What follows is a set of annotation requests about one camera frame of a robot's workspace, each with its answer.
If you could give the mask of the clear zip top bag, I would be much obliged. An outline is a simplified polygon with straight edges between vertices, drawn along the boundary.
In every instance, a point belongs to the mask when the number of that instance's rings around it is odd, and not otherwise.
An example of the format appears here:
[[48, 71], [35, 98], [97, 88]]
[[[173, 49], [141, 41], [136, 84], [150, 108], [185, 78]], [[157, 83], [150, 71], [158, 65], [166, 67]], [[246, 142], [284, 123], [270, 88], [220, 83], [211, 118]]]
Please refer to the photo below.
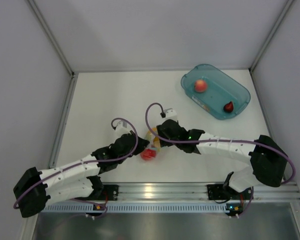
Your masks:
[[157, 149], [157, 148], [154, 148], [154, 147], [150, 147], [150, 143], [149, 143], [145, 149], [153, 149], [153, 150], [156, 150], [156, 157], [157, 157], [158, 154], [159, 154], [160, 151], [161, 151], [161, 148], [162, 148], [161, 145], [160, 145], [160, 149]]

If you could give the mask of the red fake tomato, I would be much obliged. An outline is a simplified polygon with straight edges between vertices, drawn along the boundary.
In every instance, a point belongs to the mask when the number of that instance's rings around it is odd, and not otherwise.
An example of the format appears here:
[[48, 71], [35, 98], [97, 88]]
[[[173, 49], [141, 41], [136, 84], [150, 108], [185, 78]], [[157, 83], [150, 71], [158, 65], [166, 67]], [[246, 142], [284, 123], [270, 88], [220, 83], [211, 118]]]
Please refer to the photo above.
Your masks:
[[144, 151], [142, 151], [140, 153], [140, 157], [144, 160], [144, 161], [151, 161], [152, 159], [154, 159], [157, 156], [157, 151], [147, 148]]

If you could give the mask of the yellow green fake mango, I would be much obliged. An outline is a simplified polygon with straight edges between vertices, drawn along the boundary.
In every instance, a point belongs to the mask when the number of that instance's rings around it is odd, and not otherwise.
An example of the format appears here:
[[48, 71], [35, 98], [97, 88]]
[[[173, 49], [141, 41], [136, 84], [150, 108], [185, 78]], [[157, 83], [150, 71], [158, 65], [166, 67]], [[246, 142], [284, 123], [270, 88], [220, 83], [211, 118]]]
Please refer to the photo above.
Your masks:
[[153, 127], [151, 130], [152, 131], [149, 130], [146, 133], [145, 139], [149, 141], [151, 148], [160, 149], [161, 144], [160, 144], [160, 139], [157, 137], [157, 135], [158, 135], [157, 128]]

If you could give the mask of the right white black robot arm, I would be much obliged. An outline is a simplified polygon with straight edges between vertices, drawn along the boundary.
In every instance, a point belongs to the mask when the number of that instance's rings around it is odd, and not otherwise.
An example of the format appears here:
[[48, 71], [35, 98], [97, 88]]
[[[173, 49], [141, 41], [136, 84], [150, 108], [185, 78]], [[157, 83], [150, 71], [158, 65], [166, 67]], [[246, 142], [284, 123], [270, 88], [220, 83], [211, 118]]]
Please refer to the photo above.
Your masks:
[[287, 166], [287, 155], [266, 135], [256, 140], [234, 140], [204, 130], [181, 127], [168, 119], [156, 127], [161, 147], [176, 146], [187, 154], [216, 155], [240, 161], [247, 166], [228, 174], [223, 192], [230, 199], [248, 188], [263, 184], [278, 188]]

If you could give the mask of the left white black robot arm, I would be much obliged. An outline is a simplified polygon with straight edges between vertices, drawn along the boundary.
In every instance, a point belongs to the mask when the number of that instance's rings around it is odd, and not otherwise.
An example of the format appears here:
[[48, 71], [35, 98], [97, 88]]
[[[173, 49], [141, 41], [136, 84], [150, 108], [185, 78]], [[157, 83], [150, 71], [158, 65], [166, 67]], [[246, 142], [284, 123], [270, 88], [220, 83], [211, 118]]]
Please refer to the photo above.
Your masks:
[[23, 218], [29, 218], [47, 206], [67, 200], [105, 200], [100, 175], [139, 155], [149, 144], [131, 132], [72, 163], [43, 170], [29, 168], [13, 188], [13, 208]]

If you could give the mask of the pink fake peach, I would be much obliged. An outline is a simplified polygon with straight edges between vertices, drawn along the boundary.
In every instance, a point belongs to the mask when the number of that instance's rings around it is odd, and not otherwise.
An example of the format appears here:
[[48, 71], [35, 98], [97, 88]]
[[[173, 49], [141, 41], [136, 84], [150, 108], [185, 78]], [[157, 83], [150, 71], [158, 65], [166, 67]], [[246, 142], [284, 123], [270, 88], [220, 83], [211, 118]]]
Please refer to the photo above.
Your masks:
[[194, 90], [197, 93], [204, 93], [208, 89], [208, 84], [203, 79], [198, 79], [194, 83]]

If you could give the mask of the dark red fake fig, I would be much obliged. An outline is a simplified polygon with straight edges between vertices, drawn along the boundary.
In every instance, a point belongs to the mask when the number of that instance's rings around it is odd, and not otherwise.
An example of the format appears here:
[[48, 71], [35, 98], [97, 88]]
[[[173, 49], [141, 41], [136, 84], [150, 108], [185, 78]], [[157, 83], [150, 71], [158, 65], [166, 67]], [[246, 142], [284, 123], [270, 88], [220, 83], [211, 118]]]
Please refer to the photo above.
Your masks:
[[232, 113], [234, 111], [234, 103], [232, 101], [228, 102], [223, 106], [223, 110], [226, 113]]

